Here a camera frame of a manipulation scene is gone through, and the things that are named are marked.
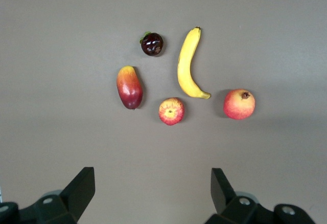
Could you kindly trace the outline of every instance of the gray background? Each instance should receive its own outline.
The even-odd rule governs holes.
[[[289,203],[327,221],[327,0],[0,0],[0,185],[26,207],[93,166],[96,194],[79,223],[204,223],[211,168],[272,210]],[[177,82],[187,32],[202,28],[190,98]],[[166,42],[140,48],[145,31]],[[139,109],[116,75],[136,67]],[[222,112],[246,88],[256,110]],[[163,99],[185,119],[166,126]]]

